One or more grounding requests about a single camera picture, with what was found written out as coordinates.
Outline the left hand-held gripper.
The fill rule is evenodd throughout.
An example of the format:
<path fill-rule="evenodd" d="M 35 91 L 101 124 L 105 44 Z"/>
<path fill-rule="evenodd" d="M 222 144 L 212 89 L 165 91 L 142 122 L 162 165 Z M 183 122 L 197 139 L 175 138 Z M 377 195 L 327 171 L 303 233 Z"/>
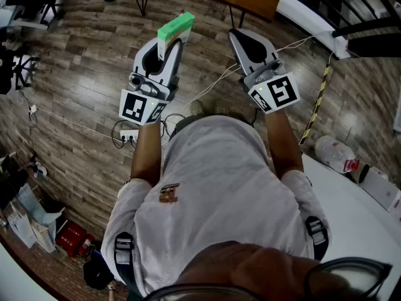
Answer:
<path fill-rule="evenodd" d="M 137 52 L 128 87 L 121 92 L 119 117 L 140 126 L 154 124 L 178 90 L 177 72 L 184 44 L 177 38 L 168 48 L 158 78 L 157 42 L 153 38 Z"/>

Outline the green rectangular block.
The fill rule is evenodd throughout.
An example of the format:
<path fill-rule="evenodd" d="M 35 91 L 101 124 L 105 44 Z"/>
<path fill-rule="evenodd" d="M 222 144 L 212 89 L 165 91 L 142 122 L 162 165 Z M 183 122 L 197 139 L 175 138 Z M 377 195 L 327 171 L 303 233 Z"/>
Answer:
<path fill-rule="evenodd" d="M 185 12 L 159 28 L 157 33 L 157 52 L 160 60 L 164 60 L 165 54 L 175 40 L 180 39 L 183 45 L 186 44 L 194 21 L 195 16 L 190 12 Z"/>

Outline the person's left forearm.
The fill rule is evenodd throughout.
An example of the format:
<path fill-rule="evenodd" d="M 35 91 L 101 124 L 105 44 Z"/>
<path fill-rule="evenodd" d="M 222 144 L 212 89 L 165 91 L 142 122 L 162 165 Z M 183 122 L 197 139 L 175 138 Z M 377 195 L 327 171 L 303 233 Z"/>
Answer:
<path fill-rule="evenodd" d="M 160 120 L 139 128 L 130 173 L 131 179 L 142 179 L 152 187 L 160 180 L 162 159 L 160 128 Z"/>

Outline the person's right forearm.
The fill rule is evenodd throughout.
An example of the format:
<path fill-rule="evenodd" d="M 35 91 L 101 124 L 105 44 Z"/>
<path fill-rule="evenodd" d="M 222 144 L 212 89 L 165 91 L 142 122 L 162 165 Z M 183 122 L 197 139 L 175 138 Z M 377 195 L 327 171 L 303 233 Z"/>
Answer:
<path fill-rule="evenodd" d="M 301 150 L 284 110 L 265 115 L 269 150 L 276 175 L 289 171 L 304 172 Z"/>

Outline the red box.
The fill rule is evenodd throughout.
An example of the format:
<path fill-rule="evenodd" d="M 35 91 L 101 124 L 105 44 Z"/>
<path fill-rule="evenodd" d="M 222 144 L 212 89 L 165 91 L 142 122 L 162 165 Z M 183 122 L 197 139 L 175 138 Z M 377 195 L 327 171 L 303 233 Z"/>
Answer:
<path fill-rule="evenodd" d="M 72 221 L 67 221 L 56 235 L 55 243 L 64 249 L 69 257 L 75 257 L 86 238 L 86 230 Z"/>

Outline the person's olive shoe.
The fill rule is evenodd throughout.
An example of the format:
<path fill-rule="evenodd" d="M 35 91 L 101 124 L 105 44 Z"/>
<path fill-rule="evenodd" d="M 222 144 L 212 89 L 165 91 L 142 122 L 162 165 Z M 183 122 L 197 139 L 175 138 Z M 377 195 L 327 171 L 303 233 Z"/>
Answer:
<path fill-rule="evenodd" d="M 194 100 L 189 107 L 190 114 L 193 116 L 203 117 L 205 115 L 204 106 L 201 101 Z"/>
<path fill-rule="evenodd" d="M 217 99 L 213 105 L 215 115 L 229 115 L 231 113 L 230 105 L 223 99 Z"/>

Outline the white ledge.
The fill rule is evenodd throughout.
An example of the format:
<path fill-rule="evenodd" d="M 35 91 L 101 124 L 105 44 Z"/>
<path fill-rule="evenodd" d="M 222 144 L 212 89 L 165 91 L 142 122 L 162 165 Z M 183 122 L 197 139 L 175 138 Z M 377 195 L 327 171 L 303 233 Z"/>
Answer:
<path fill-rule="evenodd" d="M 352 56 L 346 49 L 348 41 L 343 37 L 334 38 L 334 27 L 298 0 L 279 0 L 276 12 L 316 38 L 330 52 L 334 52 L 337 58 Z"/>

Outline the yellow black striped tape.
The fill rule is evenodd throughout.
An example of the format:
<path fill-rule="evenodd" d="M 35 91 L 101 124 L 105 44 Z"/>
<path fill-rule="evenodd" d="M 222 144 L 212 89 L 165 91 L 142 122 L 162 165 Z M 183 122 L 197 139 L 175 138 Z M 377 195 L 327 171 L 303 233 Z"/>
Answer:
<path fill-rule="evenodd" d="M 310 120 L 309 120 L 308 124 L 306 125 L 305 131 L 304 131 L 302 137 L 299 140 L 299 145 L 303 145 L 305 143 L 306 139 L 308 138 L 308 136 L 310 134 L 310 130 L 311 130 L 312 126 L 313 126 L 313 123 L 314 123 L 314 121 L 316 120 L 316 118 L 318 116 L 318 110 L 319 110 L 319 107 L 321 105 L 321 99 L 323 98 L 323 92 L 325 91 L 326 80 L 327 80 L 327 76 L 329 74 L 329 70 L 330 70 L 330 63 L 327 63 L 326 67 L 325 67 L 325 72 L 324 72 L 324 75 L 323 75 L 323 81 L 322 81 L 322 84 L 321 84 L 321 87 L 320 87 L 320 92 L 319 92 L 318 98 L 316 99 L 316 103 L 315 103 L 315 106 L 313 108 L 313 112 L 311 114 Z"/>

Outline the black metal railing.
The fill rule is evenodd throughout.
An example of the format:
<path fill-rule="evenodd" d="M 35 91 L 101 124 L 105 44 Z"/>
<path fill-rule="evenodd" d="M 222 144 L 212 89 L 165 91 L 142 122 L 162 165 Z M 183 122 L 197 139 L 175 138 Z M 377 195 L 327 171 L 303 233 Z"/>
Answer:
<path fill-rule="evenodd" d="M 332 37 L 345 38 L 355 57 L 401 58 L 401 1 L 320 0 Z"/>

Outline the clear plastic bottle red label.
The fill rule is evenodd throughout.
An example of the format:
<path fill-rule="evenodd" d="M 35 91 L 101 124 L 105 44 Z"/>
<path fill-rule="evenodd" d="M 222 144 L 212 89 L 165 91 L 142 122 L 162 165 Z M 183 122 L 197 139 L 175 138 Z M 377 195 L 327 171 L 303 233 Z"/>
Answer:
<path fill-rule="evenodd" d="M 350 147 L 329 135 L 317 139 L 315 154 L 320 162 L 340 174 L 356 171 L 360 165 Z"/>

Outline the person's white shirt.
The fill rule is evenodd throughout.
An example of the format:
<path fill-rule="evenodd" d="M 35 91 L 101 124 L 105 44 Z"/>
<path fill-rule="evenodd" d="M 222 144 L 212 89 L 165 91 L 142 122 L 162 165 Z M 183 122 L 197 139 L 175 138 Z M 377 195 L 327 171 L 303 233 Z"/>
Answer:
<path fill-rule="evenodd" d="M 307 176 L 276 176 L 259 134 L 227 116 L 199 119 L 178 132 L 154 186 L 126 182 L 110 216 L 101 253 L 115 277 L 115 240 L 127 233 L 128 257 L 142 295 L 174 283 L 203 249 L 236 241 L 315 259 L 306 221 L 328 226 Z"/>

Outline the black chair base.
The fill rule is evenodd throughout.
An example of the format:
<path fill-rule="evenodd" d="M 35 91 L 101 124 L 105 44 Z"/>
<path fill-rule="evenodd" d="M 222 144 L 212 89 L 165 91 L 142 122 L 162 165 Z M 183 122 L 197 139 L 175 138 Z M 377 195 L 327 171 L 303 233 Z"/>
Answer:
<path fill-rule="evenodd" d="M 6 95 L 11 90 L 11 79 L 15 75 L 15 88 L 20 90 L 21 87 L 18 82 L 21 82 L 23 87 L 29 87 L 30 84 L 26 83 L 23 78 L 22 71 L 29 71 L 26 65 L 30 61 L 39 61 L 40 57 L 30 56 L 24 63 L 22 63 L 23 56 L 29 51 L 26 43 L 23 43 L 18 49 L 8 49 L 0 44 L 0 95 Z"/>

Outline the red fire extinguisher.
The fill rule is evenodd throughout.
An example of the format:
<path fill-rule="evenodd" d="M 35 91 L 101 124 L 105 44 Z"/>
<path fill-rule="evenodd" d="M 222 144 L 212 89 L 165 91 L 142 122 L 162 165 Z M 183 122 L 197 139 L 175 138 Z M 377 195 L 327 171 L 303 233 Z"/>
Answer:
<path fill-rule="evenodd" d="M 87 257 L 91 252 L 91 246 L 94 241 L 94 236 L 92 234 L 87 234 L 83 243 L 78 249 L 78 254 L 82 257 Z"/>

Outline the white paper bag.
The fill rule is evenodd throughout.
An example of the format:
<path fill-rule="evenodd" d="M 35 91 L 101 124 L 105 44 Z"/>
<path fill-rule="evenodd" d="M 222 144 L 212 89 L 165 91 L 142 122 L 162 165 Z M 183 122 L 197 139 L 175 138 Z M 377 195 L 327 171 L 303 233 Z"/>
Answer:
<path fill-rule="evenodd" d="M 11 203 L 11 207 L 13 212 L 7 217 L 8 223 L 28 248 L 37 243 L 48 253 L 56 250 L 56 221 L 48 226 L 39 224 L 28 214 L 17 199 Z"/>

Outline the person's black eyeglasses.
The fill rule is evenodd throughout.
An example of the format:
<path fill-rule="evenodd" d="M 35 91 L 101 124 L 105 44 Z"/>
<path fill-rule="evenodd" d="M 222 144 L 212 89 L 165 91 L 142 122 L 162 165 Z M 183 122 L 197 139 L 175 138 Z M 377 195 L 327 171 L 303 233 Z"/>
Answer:
<path fill-rule="evenodd" d="M 392 266 L 344 257 L 311 267 L 298 289 L 273 283 L 266 293 L 218 283 L 183 283 L 152 292 L 143 301 L 378 301 Z"/>

